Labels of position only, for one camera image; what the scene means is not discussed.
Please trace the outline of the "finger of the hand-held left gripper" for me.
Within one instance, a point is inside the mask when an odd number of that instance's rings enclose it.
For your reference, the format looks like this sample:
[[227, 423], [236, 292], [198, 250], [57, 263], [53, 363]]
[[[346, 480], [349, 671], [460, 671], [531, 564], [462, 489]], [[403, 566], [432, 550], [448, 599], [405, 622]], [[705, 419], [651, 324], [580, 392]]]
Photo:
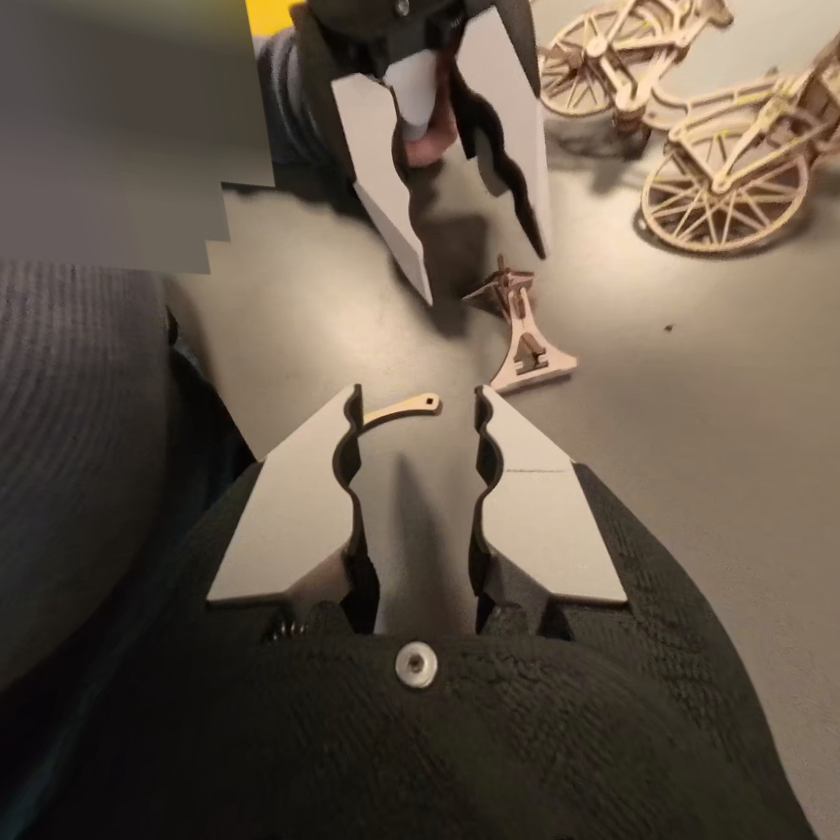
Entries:
[[455, 116], [468, 159], [489, 188], [511, 195], [536, 255], [551, 247], [552, 215], [540, 100], [537, 43], [529, 2], [465, 2], [455, 56]]
[[399, 269], [431, 306], [424, 246], [411, 219], [410, 192], [395, 162], [400, 122], [392, 90], [355, 73], [334, 80], [332, 94], [353, 166], [353, 189]]

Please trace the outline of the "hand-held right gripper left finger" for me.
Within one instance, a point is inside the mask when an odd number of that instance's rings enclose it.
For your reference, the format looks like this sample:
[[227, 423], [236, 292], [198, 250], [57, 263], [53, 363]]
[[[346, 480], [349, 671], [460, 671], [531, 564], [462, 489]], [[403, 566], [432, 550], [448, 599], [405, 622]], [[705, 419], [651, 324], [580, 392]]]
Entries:
[[211, 583], [210, 606], [280, 605], [300, 616], [351, 594], [363, 554], [362, 389], [346, 385], [271, 449]]

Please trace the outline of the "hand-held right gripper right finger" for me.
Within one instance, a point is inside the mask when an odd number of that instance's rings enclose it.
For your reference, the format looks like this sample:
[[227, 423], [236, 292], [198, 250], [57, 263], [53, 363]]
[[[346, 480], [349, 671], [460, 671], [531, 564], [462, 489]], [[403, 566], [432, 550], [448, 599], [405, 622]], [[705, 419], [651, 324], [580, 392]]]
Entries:
[[495, 603], [628, 602], [573, 459], [488, 385], [476, 388], [474, 593]]

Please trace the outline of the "wooden model stand assembly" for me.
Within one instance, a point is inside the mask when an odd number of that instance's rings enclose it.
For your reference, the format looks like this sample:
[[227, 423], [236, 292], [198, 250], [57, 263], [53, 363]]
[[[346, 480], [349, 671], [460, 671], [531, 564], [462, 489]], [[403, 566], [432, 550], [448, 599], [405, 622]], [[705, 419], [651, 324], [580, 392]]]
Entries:
[[512, 268], [499, 254], [495, 270], [462, 297], [469, 304], [490, 303], [508, 325], [507, 352], [489, 383], [499, 394], [565, 377], [579, 365], [576, 357], [552, 344], [536, 323], [529, 295], [534, 278], [533, 272]]

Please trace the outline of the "person's left forearm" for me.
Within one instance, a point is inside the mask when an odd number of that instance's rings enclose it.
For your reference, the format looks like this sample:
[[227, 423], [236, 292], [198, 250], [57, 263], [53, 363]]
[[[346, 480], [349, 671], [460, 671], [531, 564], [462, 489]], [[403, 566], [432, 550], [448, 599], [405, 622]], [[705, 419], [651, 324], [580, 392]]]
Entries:
[[309, 11], [294, 8], [292, 21], [253, 38], [271, 161], [328, 175], [348, 192], [354, 164], [332, 85], [341, 64]]

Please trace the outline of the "wooden bicycle model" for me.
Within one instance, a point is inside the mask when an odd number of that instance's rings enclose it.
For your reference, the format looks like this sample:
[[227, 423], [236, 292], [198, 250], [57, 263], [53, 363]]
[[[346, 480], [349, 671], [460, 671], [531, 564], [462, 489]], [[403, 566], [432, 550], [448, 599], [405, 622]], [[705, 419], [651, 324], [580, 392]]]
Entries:
[[558, 117], [608, 114], [616, 133], [665, 137], [639, 213], [647, 233], [702, 256], [748, 253], [800, 214], [816, 173], [838, 158], [838, 36], [801, 73], [764, 76], [690, 98], [664, 77], [728, 2], [608, 2], [539, 48], [542, 104]]

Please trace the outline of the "person's left hand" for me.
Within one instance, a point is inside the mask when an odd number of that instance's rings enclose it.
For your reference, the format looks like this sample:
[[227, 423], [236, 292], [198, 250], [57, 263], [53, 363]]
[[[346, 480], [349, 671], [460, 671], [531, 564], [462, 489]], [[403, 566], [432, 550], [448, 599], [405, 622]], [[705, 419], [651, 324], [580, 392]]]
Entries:
[[452, 59], [437, 56], [436, 97], [425, 132], [415, 140], [404, 141], [406, 162], [422, 169], [440, 161], [459, 139], [459, 130], [451, 98]]

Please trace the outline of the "person's dark trousers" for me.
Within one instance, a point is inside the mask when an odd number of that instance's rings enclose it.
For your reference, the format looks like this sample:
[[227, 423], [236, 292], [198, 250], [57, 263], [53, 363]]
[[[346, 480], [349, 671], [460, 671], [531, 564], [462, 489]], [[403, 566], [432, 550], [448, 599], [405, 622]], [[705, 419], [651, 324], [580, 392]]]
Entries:
[[206, 510], [256, 459], [170, 308], [166, 309], [166, 334], [175, 474]]

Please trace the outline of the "curved wooden strip part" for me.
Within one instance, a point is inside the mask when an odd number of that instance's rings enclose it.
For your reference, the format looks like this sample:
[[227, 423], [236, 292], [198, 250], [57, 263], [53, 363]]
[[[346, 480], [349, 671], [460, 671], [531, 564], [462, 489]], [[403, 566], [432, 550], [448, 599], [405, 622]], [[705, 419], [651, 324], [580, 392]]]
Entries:
[[443, 403], [440, 395], [425, 392], [405, 400], [370, 411], [364, 415], [365, 430], [410, 416], [436, 416], [441, 413]]

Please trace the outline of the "person's torso in knit sweater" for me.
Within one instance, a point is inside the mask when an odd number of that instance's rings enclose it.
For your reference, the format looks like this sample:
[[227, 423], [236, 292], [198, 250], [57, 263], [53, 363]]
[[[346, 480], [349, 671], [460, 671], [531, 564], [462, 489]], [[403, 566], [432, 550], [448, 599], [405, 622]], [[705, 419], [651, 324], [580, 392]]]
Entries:
[[97, 611], [163, 507], [184, 387], [163, 280], [2, 259], [1, 680]]

